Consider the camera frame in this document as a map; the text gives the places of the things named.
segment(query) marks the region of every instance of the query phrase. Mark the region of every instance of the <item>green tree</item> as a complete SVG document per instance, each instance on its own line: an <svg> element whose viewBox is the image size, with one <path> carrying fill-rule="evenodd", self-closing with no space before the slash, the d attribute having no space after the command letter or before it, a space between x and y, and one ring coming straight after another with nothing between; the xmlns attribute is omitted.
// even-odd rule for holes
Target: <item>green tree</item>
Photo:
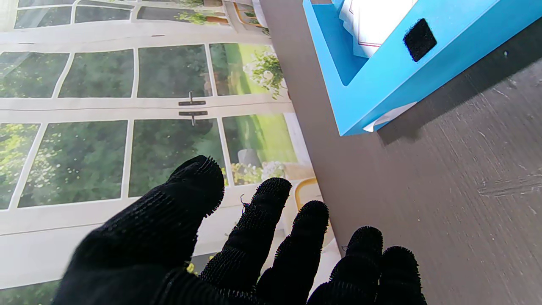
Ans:
<svg viewBox="0 0 542 305"><path fill-rule="evenodd" d="M0 98L50 98L69 54L4 52Z"/></svg>
<svg viewBox="0 0 542 305"><path fill-rule="evenodd" d="M129 10L94 7L77 7L75 10L75 23L128 19L130 19Z"/></svg>
<svg viewBox="0 0 542 305"><path fill-rule="evenodd" d="M45 282L0 290L2 305L49 305L60 281Z"/></svg>
<svg viewBox="0 0 542 305"><path fill-rule="evenodd" d="M69 24L72 7L18 10L16 29L40 28Z"/></svg>
<svg viewBox="0 0 542 305"><path fill-rule="evenodd" d="M9 206L38 124L0 124L0 209Z"/></svg>
<svg viewBox="0 0 542 305"><path fill-rule="evenodd" d="M19 207L120 197L127 121L47 126Z"/></svg>
<svg viewBox="0 0 542 305"><path fill-rule="evenodd" d="M112 97L132 95L133 50L76 53L59 97Z"/></svg>
<svg viewBox="0 0 542 305"><path fill-rule="evenodd" d="M198 11L195 11L193 13L182 11L175 16L175 19L188 21L190 23L200 24L200 25L207 23L207 17Z"/></svg>
<svg viewBox="0 0 542 305"><path fill-rule="evenodd" d="M209 96L208 80L203 45L139 49L140 98Z"/></svg>
<svg viewBox="0 0 542 305"><path fill-rule="evenodd" d="M129 196L141 196L164 183L184 161L213 157L224 167L216 119L136 120Z"/></svg>

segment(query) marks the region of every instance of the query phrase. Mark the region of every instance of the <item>french door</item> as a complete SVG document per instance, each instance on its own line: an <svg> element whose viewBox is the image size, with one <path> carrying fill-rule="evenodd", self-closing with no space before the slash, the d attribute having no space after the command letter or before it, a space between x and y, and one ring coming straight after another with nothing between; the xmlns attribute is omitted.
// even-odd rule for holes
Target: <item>french door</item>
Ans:
<svg viewBox="0 0 542 305"><path fill-rule="evenodd" d="M158 38L0 54L0 247L13 249L0 289L60 278L89 231L193 156L217 160L227 185L195 255L220 250L262 180L314 175L286 89L251 75L270 46Z"/></svg>

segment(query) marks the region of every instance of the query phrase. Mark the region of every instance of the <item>black glove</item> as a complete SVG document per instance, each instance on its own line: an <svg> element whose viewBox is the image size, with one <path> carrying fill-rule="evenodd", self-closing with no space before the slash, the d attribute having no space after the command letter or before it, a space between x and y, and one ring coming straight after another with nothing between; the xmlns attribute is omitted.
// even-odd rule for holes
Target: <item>black glove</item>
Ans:
<svg viewBox="0 0 542 305"><path fill-rule="evenodd" d="M212 159L188 160L85 237L53 305L305 304L328 223L322 202L303 206L258 280L291 187L281 178L263 182L222 251L197 277L186 267L203 218L223 198L224 180ZM381 254L382 234L357 230L308 304L425 304L414 255L401 247Z"/></svg>

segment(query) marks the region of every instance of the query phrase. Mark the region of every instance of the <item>wood grain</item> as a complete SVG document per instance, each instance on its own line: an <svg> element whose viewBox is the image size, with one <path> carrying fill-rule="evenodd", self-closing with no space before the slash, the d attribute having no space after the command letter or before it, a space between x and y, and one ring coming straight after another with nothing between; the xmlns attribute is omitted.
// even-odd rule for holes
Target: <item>wood grain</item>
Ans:
<svg viewBox="0 0 542 305"><path fill-rule="evenodd" d="M542 20L378 133L339 137L301 0L262 5L339 245L372 225L411 248L429 304L541 304Z"/></svg>

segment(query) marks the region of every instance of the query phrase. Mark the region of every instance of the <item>finger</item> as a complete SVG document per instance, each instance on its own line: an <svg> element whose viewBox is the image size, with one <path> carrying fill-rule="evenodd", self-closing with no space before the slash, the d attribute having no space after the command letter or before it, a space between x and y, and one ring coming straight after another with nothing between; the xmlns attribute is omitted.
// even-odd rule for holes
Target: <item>finger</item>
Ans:
<svg viewBox="0 0 542 305"><path fill-rule="evenodd" d="M380 276L382 233L373 227L359 228L348 243L346 255L308 300L315 304L373 304Z"/></svg>
<svg viewBox="0 0 542 305"><path fill-rule="evenodd" d="M216 210L224 179L211 158L184 162L167 182L92 231L74 253L74 264L118 268L157 264L185 265L196 244L201 221Z"/></svg>
<svg viewBox="0 0 542 305"><path fill-rule="evenodd" d="M388 248L382 255L380 268L378 305L427 305L418 263L410 250L399 246Z"/></svg>
<svg viewBox="0 0 542 305"><path fill-rule="evenodd" d="M207 263L200 278L219 289L252 291L269 254L291 187L290 182L282 178L264 181L222 251Z"/></svg>
<svg viewBox="0 0 542 305"><path fill-rule="evenodd" d="M321 201L305 204L292 233L280 244L273 266L260 277L256 295L271 304L305 304L320 263L329 212Z"/></svg>

